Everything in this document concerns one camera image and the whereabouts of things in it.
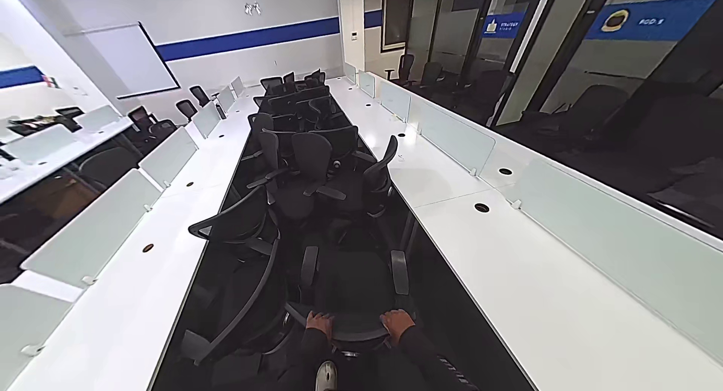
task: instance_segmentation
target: white desk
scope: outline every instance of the white desk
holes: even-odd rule
[[[229,118],[200,142],[11,391],[149,388],[206,245],[188,233],[188,226],[220,210],[248,138],[247,116],[258,110],[250,97],[232,108]],[[186,187],[187,181],[194,185]],[[154,248],[141,252],[148,244]]]
[[[29,188],[32,184],[37,183],[43,178],[48,177],[88,151],[100,146],[102,143],[118,136],[131,125],[133,125],[133,122],[129,118],[123,117],[118,121],[100,128],[99,131],[95,133],[91,133],[85,129],[77,130],[73,135],[78,138],[78,141],[48,156],[45,164],[24,165],[22,169],[13,173],[11,177],[0,180],[0,203],[12,198],[17,193]]]
[[[377,158],[389,135],[413,137],[400,138],[390,163],[395,186],[538,389],[723,389],[718,364],[499,191],[426,149],[431,144],[413,127],[347,80],[327,84]],[[516,169],[526,161],[509,151],[495,166]],[[495,178],[491,185],[504,185]],[[490,212],[475,210],[475,203]]]

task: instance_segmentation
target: white panel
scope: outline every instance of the white panel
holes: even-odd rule
[[[411,104],[409,91],[387,81],[382,81],[379,92],[382,95],[382,105],[406,122],[409,118],[409,105]]]
[[[127,87],[126,95],[178,87],[138,24],[74,36],[84,36],[95,46]]]
[[[230,82],[230,87],[233,89],[233,92],[236,94],[236,98],[241,98],[241,94],[244,92],[244,89],[246,87],[244,86],[244,82],[241,81],[241,77],[235,78]]]
[[[95,109],[89,113],[80,115],[74,118],[74,120],[81,127],[85,128],[91,133],[95,133],[104,126],[112,122],[118,121],[119,118],[120,116],[118,116],[118,113],[115,109],[113,109],[113,107],[103,106],[100,109]]]
[[[197,149],[186,128],[179,127],[141,160],[140,167],[166,190]]]
[[[21,265],[38,274],[84,287],[95,278],[160,192],[130,170]]]
[[[76,137],[64,126],[53,125],[27,137],[15,140],[3,149],[25,164],[41,162],[52,153],[76,141]]]
[[[344,63],[344,75],[353,84],[357,84],[357,69],[349,63]]]
[[[423,101],[415,100],[414,104],[420,134],[470,173],[479,175],[493,150],[494,138]]]
[[[367,72],[359,72],[359,87],[371,97],[375,97],[375,82],[374,76],[371,74]]]
[[[510,197],[712,356],[723,360],[723,254],[543,161]]]
[[[13,285],[0,285],[0,389],[10,386],[31,361],[21,350],[42,345],[70,305]]]
[[[206,138],[213,127],[221,121],[221,116],[218,115],[218,110],[215,105],[211,102],[202,107],[192,118],[191,121],[196,125],[198,132]]]
[[[221,109],[223,109],[223,112],[225,113],[229,112],[230,107],[233,105],[234,101],[236,101],[229,86],[223,88],[216,99],[218,99],[218,103],[221,105]]]

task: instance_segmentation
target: sign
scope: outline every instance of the sign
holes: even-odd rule
[[[512,38],[517,36],[517,31],[522,25],[525,17],[524,12],[512,12],[510,14],[488,15],[484,19],[483,38]]]
[[[653,0],[602,7],[586,39],[679,41],[716,0]]]

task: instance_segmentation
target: human hand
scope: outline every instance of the human hand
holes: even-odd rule
[[[409,313],[406,313],[402,309],[396,311],[389,311],[379,316],[384,327],[389,331],[392,336],[393,345],[399,344],[399,338],[402,337],[404,331],[414,326],[414,321],[411,319]]]
[[[326,334],[326,339],[331,341],[331,323],[334,320],[333,316],[329,316],[328,314],[322,315],[320,313],[317,313],[314,315],[314,312],[309,312],[309,316],[307,316],[307,329],[318,329],[321,330],[324,334]]]

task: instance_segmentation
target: white wall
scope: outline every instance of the white wall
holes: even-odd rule
[[[365,12],[378,9],[382,9],[382,0],[364,0]],[[404,54],[404,49],[382,53],[382,27],[370,27],[365,29],[364,33],[366,71],[386,79],[387,73],[384,69],[394,69],[392,78],[398,78],[396,70],[399,68],[399,58]]]
[[[75,105],[91,111],[109,104],[102,92],[24,6],[28,0],[0,0],[0,30],[45,75],[68,91]]]
[[[284,26],[339,15],[336,0],[34,0],[63,34],[140,21],[156,45],[216,35],[235,34],[264,27]],[[244,13],[244,4],[259,2],[261,16]],[[156,117],[182,123],[176,101],[193,99],[190,86],[207,93],[221,89],[236,76],[245,84],[295,71],[297,75],[325,70],[341,74],[339,35],[287,42],[252,49],[217,53],[168,63],[183,90],[117,101],[124,86],[113,70],[83,37],[63,37],[61,43],[83,70],[104,90],[114,105],[129,111],[143,104]]]
[[[364,0],[339,0],[344,62],[365,70]]]

